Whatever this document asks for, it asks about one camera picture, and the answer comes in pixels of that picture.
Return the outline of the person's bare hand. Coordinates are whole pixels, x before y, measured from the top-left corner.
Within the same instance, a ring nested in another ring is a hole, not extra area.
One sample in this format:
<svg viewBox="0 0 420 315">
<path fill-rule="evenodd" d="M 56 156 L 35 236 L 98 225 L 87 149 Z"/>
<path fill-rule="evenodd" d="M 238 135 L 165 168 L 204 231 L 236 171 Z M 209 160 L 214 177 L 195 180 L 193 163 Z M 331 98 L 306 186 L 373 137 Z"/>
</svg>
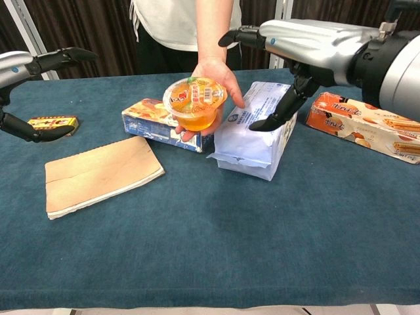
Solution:
<svg viewBox="0 0 420 315">
<path fill-rule="evenodd" d="M 198 65 L 193 71 L 193 76 L 208 77 L 214 79 L 224 86 L 233 100 L 234 104 L 239 108 L 245 107 L 242 92 L 238 85 L 236 76 L 225 64 L 225 59 L 220 56 L 206 56 L 198 58 Z M 222 123 L 224 113 L 224 105 L 220 105 L 217 109 L 217 116 L 213 123 L 206 129 L 201 131 L 202 136 L 213 134 Z M 185 129 L 181 124 L 175 128 L 176 134 L 181 134 L 181 139 L 188 142 L 196 132 Z"/>
</svg>

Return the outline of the small yellow red box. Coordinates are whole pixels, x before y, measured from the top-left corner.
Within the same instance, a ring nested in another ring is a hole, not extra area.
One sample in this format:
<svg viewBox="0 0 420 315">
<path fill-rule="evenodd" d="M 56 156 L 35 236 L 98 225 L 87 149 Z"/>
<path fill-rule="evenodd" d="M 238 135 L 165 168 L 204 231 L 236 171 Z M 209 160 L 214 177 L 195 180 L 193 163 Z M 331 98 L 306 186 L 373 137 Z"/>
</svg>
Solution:
<svg viewBox="0 0 420 315">
<path fill-rule="evenodd" d="M 72 126 L 73 130 L 66 134 L 67 137 L 72 136 L 79 127 L 79 120 L 76 115 L 55 115 L 55 116 L 39 116 L 32 117 L 28 123 L 39 131 L 54 130 L 59 127 Z"/>
</svg>

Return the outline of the orange biscuit box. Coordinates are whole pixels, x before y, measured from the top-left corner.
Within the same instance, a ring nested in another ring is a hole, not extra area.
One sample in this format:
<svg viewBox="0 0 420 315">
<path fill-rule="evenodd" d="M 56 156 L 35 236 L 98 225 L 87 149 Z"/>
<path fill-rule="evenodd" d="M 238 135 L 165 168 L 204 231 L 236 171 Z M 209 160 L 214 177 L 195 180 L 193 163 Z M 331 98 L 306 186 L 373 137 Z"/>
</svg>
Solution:
<svg viewBox="0 0 420 315">
<path fill-rule="evenodd" d="M 370 104 L 322 93 L 306 124 L 371 150 L 420 165 L 420 123 Z"/>
</svg>

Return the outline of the person's forearm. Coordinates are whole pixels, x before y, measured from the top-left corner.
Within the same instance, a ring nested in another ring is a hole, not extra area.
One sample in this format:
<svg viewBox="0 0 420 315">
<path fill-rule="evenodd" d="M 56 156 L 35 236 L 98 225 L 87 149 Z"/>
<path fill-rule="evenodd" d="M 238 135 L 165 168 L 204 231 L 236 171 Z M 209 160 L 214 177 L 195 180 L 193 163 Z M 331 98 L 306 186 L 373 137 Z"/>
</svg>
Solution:
<svg viewBox="0 0 420 315">
<path fill-rule="evenodd" d="M 196 0 L 198 62 L 226 62 L 227 48 L 219 40 L 230 29 L 234 0 Z"/>
</svg>

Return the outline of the blue snack box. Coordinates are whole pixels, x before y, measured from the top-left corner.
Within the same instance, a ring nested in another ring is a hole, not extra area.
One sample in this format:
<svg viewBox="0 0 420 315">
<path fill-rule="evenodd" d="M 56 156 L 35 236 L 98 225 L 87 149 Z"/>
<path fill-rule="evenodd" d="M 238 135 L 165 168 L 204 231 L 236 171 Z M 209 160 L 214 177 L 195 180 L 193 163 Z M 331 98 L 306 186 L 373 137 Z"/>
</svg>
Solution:
<svg viewBox="0 0 420 315">
<path fill-rule="evenodd" d="M 177 146 L 185 150 L 202 153 L 213 137 L 195 135 L 188 142 L 181 139 L 181 134 L 176 134 L 175 121 L 165 109 L 161 100 L 144 98 L 121 113 L 125 131 L 162 143 Z"/>
</svg>

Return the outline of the person in white shirt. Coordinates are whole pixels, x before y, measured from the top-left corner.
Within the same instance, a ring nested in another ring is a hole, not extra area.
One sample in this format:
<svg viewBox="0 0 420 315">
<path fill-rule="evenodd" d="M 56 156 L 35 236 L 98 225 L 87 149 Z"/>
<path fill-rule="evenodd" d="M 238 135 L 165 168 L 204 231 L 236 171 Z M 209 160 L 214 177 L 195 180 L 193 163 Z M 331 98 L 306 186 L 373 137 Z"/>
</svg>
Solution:
<svg viewBox="0 0 420 315">
<path fill-rule="evenodd" d="M 196 0 L 131 0 L 129 18 L 136 37 L 138 74 L 193 72 L 198 65 Z M 234 0 L 230 30 L 242 23 Z M 242 66 L 239 44 L 227 47 L 225 64 Z"/>
</svg>

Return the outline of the orange jelly cup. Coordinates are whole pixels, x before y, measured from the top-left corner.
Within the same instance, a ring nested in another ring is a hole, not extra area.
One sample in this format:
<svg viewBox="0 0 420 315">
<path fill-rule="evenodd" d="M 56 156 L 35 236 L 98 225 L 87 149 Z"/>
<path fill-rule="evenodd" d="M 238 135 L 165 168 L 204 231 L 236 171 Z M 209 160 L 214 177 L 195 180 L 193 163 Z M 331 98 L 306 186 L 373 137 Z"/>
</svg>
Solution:
<svg viewBox="0 0 420 315">
<path fill-rule="evenodd" d="M 179 125 L 198 132 L 212 125 L 227 96 L 226 89 L 213 79 L 187 77 L 166 89 L 163 104 Z"/>
</svg>

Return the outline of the dark brown curtain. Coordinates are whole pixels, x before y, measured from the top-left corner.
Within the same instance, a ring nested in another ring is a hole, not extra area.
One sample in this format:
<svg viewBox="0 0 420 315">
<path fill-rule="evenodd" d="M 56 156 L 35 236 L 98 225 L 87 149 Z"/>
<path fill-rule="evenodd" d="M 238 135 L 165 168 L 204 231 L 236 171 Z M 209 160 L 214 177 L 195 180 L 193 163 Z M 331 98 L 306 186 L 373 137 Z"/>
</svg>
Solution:
<svg viewBox="0 0 420 315">
<path fill-rule="evenodd" d="M 292 18 L 379 27 L 390 0 L 293 0 Z M 99 55 L 93 63 L 58 71 L 60 79 L 133 75 L 138 72 L 130 0 L 24 0 L 47 51 L 81 47 Z M 241 21 L 260 25 L 274 18 L 276 0 L 240 0 Z M 420 30 L 420 11 L 405 10 L 396 31 Z M 0 0 L 0 53 L 29 51 Z M 242 70 L 265 69 L 270 55 L 242 46 Z"/>
</svg>

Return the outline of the white tissue pack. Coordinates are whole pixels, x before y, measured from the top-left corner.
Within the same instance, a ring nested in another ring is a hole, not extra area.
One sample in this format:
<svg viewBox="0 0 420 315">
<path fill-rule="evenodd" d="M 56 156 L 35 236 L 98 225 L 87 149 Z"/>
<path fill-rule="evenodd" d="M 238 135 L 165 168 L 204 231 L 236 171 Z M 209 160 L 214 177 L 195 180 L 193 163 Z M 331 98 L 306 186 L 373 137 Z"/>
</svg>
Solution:
<svg viewBox="0 0 420 315">
<path fill-rule="evenodd" d="M 271 181 L 296 124 L 293 116 L 271 132 L 256 132 L 250 124 L 265 119 L 289 85 L 255 81 L 243 97 L 245 108 L 234 108 L 214 134 L 215 151 L 209 154 L 218 167 Z"/>
</svg>

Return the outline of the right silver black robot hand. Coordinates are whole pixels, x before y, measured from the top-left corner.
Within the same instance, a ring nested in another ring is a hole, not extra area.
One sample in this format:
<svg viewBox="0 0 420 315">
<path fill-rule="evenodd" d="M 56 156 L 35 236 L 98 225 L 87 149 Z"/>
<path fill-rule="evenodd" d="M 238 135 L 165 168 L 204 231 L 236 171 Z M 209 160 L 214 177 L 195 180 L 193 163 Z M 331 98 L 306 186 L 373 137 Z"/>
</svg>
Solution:
<svg viewBox="0 0 420 315">
<path fill-rule="evenodd" d="M 377 39 L 379 30 L 367 26 L 317 20 L 269 20 L 260 26 L 227 31 L 220 47 L 232 43 L 265 50 L 283 58 L 294 82 L 266 119 L 250 124 L 252 131 L 269 132 L 284 125 L 319 87 L 352 86 L 348 73 L 360 50 Z"/>
</svg>

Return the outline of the teal tablecloth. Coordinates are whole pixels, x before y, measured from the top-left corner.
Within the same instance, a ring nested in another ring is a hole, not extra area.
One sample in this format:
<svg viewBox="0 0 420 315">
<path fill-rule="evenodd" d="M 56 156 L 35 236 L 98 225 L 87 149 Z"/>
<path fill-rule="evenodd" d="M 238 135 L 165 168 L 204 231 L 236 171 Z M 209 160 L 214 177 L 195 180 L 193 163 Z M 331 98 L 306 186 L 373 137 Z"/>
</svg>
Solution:
<svg viewBox="0 0 420 315">
<path fill-rule="evenodd" d="M 420 304 L 420 165 L 297 124 L 271 181 L 160 142 L 165 174 L 56 220 L 45 164 L 123 140 L 122 110 L 180 74 L 28 81 L 5 108 L 73 136 L 0 131 L 0 310 Z"/>
</svg>

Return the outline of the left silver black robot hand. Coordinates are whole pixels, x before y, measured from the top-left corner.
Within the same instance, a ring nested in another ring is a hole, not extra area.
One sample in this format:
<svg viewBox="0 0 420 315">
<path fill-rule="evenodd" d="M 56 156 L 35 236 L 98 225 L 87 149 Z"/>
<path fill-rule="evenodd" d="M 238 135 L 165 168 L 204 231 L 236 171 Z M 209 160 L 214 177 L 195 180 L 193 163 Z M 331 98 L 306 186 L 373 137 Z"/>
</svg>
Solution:
<svg viewBox="0 0 420 315">
<path fill-rule="evenodd" d="M 80 62 L 98 58 L 95 52 L 79 47 L 68 47 L 32 56 L 25 51 L 0 54 L 0 130 L 27 142 L 51 142 L 72 132 L 71 125 L 53 130 L 39 131 L 20 118 L 3 111 L 10 104 L 11 91 L 25 81 L 50 70 L 75 66 Z"/>
</svg>

